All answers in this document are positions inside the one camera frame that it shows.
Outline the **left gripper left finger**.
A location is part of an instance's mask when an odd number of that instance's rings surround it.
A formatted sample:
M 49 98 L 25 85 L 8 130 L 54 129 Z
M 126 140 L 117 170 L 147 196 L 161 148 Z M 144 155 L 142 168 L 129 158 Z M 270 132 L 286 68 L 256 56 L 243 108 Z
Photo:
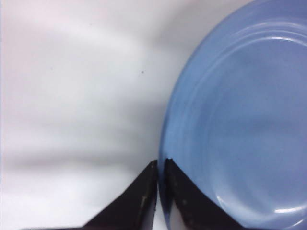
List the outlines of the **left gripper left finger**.
M 127 189 L 91 220 L 72 230 L 151 230 L 157 201 L 157 161 L 150 162 Z

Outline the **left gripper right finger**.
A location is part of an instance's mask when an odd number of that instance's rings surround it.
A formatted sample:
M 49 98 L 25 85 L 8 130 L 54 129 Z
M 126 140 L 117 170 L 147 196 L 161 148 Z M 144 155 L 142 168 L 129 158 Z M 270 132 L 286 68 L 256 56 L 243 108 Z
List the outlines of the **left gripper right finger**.
M 165 161 L 169 225 L 172 230 L 241 230 L 242 226 L 209 199 L 172 159 Z

